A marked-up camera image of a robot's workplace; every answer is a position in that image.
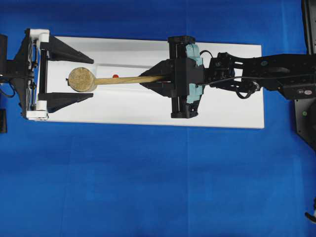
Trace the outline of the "black gripper teal tape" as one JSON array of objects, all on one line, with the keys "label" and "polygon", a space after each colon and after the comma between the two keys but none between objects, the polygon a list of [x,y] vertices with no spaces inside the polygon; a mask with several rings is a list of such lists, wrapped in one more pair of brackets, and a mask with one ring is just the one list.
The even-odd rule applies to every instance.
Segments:
[{"label": "black gripper teal tape", "polygon": [[169,58],[160,61],[140,76],[172,75],[171,82],[140,83],[157,94],[171,98],[172,118],[193,118],[204,92],[204,64],[194,37],[168,38]]}]

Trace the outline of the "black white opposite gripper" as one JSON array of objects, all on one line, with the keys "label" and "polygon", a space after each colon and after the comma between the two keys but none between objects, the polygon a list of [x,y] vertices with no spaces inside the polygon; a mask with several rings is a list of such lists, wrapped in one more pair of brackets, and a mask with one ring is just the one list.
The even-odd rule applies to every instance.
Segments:
[{"label": "black white opposite gripper", "polygon": [[50,61],[94,63],[94,60],[85,54],[55,36],[49,36],[49,30],[26,29],[14,59],[7,60],[4,81],[9,83],[18,95],[21,116],[28,120],[46,120],[48,113],[54,113],[71,104],[93,97],[93,93],[39,94],[39,86],[35,84],[34,71],[40,65],[40,49],[48,52]]}]

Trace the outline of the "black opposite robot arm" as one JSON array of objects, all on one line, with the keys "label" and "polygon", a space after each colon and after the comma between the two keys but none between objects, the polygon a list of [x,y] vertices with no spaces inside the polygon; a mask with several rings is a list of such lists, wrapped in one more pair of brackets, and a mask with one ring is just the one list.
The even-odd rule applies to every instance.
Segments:
[{"label": "black opposite robot arm", "polygon": [[91,98],[92,93],[47,92],[48,61],[93,64],[85,54],[50,34],[49,30],[25,30],[25,37],[14,59],[7,58],[6,35],[0,37],[0,81],[7,83],[19,97],[21,116],[46,120],[66,106]]}]

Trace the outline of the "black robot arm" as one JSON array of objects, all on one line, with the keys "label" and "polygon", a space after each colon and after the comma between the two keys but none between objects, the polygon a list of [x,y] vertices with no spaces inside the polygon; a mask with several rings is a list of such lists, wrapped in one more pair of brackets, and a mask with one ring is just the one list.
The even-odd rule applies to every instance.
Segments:
[{"label": "black robot arm", "polygon": [[233,91],[247,99],[265,88],[278,91],[288,100],[316,96],[316,57],[303,54],[278,54],[266,57],[240,58],[228,53],[211,57],[203,65],[202,51],[191,36],[169,37],[169,58],[143,72],[143,77],[158,77],[141,85],[171,98],[174,119],[198,115],[204,88],[208,85]]}]

